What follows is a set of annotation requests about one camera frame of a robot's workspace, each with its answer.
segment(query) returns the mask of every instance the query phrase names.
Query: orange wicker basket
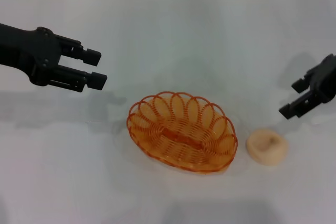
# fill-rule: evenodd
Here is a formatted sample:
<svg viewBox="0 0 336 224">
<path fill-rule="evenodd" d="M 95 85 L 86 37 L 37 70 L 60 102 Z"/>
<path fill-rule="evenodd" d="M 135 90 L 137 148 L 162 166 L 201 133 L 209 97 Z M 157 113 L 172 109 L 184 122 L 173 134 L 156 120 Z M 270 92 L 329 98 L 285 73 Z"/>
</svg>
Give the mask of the orange wicker basket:
<svg viewBox="0 0 336 224">
<path fill-rule="evenodd" d="M 127 128 L 148 156 L 191 172 L 226 170 L 238 147 L 234 126 L 223 110 L 184 92 L 143 98 L 131 107 Z"/>
</svg>

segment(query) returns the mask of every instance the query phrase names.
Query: woven plastic basket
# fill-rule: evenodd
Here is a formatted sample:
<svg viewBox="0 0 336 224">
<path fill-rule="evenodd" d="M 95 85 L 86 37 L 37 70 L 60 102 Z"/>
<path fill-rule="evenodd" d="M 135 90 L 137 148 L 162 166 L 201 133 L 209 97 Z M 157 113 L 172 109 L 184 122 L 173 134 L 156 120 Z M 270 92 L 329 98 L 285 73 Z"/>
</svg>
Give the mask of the woven plastic basket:
<svg viewBox="0 0 336 224">
<path fill-rule="evenodd" d="M 131 107 L 127 128 L 148 156 L 191 172 L 226 170 L 238 147 L 234 126 L 223 110 L 184 92 L 143 98 Z"/>
</svg>

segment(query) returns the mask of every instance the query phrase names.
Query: beige sponge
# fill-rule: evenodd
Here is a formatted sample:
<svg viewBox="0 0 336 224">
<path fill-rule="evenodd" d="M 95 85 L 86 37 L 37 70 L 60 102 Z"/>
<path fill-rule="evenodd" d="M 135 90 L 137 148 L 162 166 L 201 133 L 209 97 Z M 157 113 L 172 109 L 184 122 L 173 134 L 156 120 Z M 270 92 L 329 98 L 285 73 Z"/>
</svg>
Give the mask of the beige sponge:
<svg viewBox="0 0 336 224">
<path fill-rule="evenodd" d="M 256 162 L 277 166 L 287 154 L 288 143 L 274 131 L 259 129 L 251 133 L 247 139 L 246 148 Z"/>
</svg>

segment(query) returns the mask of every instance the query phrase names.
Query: white tabletop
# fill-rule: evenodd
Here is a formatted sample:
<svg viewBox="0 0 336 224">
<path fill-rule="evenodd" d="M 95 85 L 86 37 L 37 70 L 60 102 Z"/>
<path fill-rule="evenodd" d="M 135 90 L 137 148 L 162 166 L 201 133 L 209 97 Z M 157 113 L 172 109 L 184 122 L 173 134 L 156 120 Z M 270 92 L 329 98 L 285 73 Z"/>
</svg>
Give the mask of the white tabletop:
<svg viewBox="0 0 336 224">
<path fill-rule="evenodd" d="M 38 26 L 102 52 L 103 91 L 37 87 L 0 67 L 1 224 L 335 223 L 336 104 L 301 119 L 290 85 L 336 50 L 336 0 L 0 0 L 0 23 Z M 222 175 L 147 158 L 128 109 L 163 90 L 201 95 L 235 122 Z M 248 156 L 258 127 L 290 149 L 276 168 Z"/>
</svg>

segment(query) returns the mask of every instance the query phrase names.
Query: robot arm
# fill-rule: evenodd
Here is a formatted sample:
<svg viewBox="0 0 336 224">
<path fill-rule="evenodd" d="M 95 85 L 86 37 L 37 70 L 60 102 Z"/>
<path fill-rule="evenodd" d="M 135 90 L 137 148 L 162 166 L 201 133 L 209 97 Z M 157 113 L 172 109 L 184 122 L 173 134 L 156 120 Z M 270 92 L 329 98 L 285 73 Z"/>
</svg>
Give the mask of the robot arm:
<svg viewBox="0 0 336 224">
<path fill-rule="evenodd" d="M 100 52 L 83 50 L 81 42 L 55 35 L 47 28 L 25 31 L 0 24 L 0 64 L 23 71 L 38 86 L 52 85 L 82 92 L 87 85 L 102 90 L 106 75 L 60 66 L 61 55 L 93 66 L 97 66 L 101 57 Z"/>
<path fill-rule="evenodd" d="M 321 103 L 330 102 L 336 95 L 336 56 L 328 55 L 316 67 L 308 70 L 303 79 L 292 84 L 292 88 L 302 93 L 291 104 L 283 106 L 279 112 L 286 118 L 300 118 Z"/>
</svg>

